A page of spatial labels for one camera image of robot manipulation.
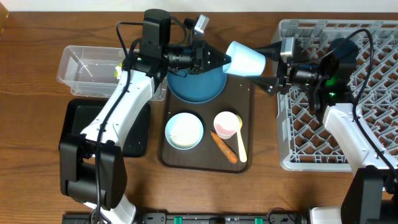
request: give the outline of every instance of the clear plastic container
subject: clear plastic container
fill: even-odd
[[[68,46],[63,51],[57,80],[70,86],[75,96],[107,97],[116,89],[115,67],[124,60],[122,48]],[[166,78],[151,100],[164,100]]]

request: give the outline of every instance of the brown tray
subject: brown tray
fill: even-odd
[[[178,99],[170,90],[167,90],[164,123],[158,157],[161,163],[168,167],[183,169],[208,170],[217,172],[242,173],[251,163],[253,138],[253,110],[254,85],[243,77],[228,75],[224,90],[213,100],[206,103],[193,104]],[[213,120],[222,111],[230,111],[240,115],[243,121],[241,129],[243,144],[248,156],[247,162],[230,163],[223,152],[218,148],[210,135],[214,131]],[[203,138],[197,146],[188,150],[179,150],[172,147],[166,140],[164,129],[167,121],[178,113],[192,113],[203,123]],[[236,134],[225,143],[239,157],[238,140]]]

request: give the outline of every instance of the transparent plastic bin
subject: transparent plastic bin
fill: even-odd
[[[109,98],[119,80],[115,67],[124,60],[122,48],[68,46],[63,51],[57,80],[70,86],[75,96]],[[151,100],[164,100],[166,78]]]
[[[372,34],[375,51],[359,106],[373,133],[398,159],[398,21],[284,19],[271,43],[295,37],[313,60],[324,55],[333,40],[360,28]],[[351,40],[359,49],[356,71],[348,84],[356,96],[369,67],[370,44],[364,32]],[[272,62],[272,69],[275,74],[277,62]],[[277,99],[279,162],[285,170],[351,172],[338,143],[310,112],[304,92],[295,86]]]

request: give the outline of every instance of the lattice basket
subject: lattice basket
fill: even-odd
[[[398,21],[282,20],[272,42],[294,36],[313,60],[324,55],[333,40],[360,28],[372,33],[375,51],[371,77],[359,105],[369,127],[398,159]],[[356,96],[369,67],[370,44],[364,32],[351,40],[359,47],[357,69],[349,83]],[[275,73],[277,63],[272,68]],[[277,130],[284,169],[351,171],[338,143],[310,112],[305,93],[297,87],[278,95]]]

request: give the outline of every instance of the pink cup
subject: pink cup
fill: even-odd
[[[214,118],[214,129],[221,139],[229,139],[239,130],[239,119],[234,113],[221,112]]]

